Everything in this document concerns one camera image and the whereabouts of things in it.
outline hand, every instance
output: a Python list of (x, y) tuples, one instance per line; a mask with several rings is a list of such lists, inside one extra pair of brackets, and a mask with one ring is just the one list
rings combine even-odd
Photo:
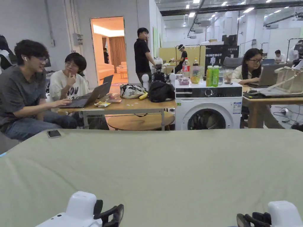
[(70, 104), (72, 101), (70, 99), (62, 99), (55, 102), (51, 102), (50, 108), (57, 108), (58, 106), (66, 106), (67, 104)]
[(69, 77), (67, 78), (67, 85), (72, 87), (76, 83), (76, 75), (71, 75), (69, 73)]
[(240, 84), (240, 85), (245, 85), (245, 84), (247, 84), (247, 83), (248, 83), (247, 80), (241, 80), (238, 84)]

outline gray t-shirt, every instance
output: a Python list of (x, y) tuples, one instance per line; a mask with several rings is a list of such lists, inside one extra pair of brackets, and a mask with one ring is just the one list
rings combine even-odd
[(0, 131), (4, 132), (18, 120), (14, 112), (46, 99), (45, 77), (45, 73), (35, 73), (27, 81), (18, 66), (11, 66), (0, 74)]

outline couch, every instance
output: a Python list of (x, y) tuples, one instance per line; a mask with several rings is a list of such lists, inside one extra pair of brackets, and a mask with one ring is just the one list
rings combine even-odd
[(115, 67), (110, 64), (97, 64), (97, 76), (98, 76), (98, 84), (103, 84), (104, 77), (113, 75), (115, 73)]
[(121, 62), (121, 65), (117, 66), (117, 73), (120, 73), (121, 68), (127, 69), (126, 61)]

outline green bottle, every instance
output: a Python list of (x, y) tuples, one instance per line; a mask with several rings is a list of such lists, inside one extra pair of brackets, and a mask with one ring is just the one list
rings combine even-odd
[(206, 86), (211, 87), (212, 86), (212, 66), (207, 66), (206, 71)]
[(212, 70), (212, 86), (217, 87), (219, 83), (219, 66), (215, 65)]

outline plastic bottle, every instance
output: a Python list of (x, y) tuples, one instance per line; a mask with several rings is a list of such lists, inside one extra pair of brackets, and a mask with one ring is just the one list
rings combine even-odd
[(197, 58), (195, 58), (195, 61), (192, 66), (193, 66), (193, 69), (192, 69), (190, 80), (193, 84), (198, 84), (201, 79), (201, 70), (200, 70)]
[(183, 77), (189, 78), (189, 72), (190, 72), (190, 64), (189, 64), (188, 58), (185, 58), (185, 61), (183, 62), (183, 65), (182, 65)]
[(219, 81), (218, 85), (222, 85), (224, 82), (224, 70), (222, 69), (221, 66), (219, 66)]
[(211, 87), (212, 86), (212, 66), (207, 66), (206, 71), (206, 86)]
[(215, 65), (212, 70), (212, 86), (217, 87), (219, 83), (219, 66)]

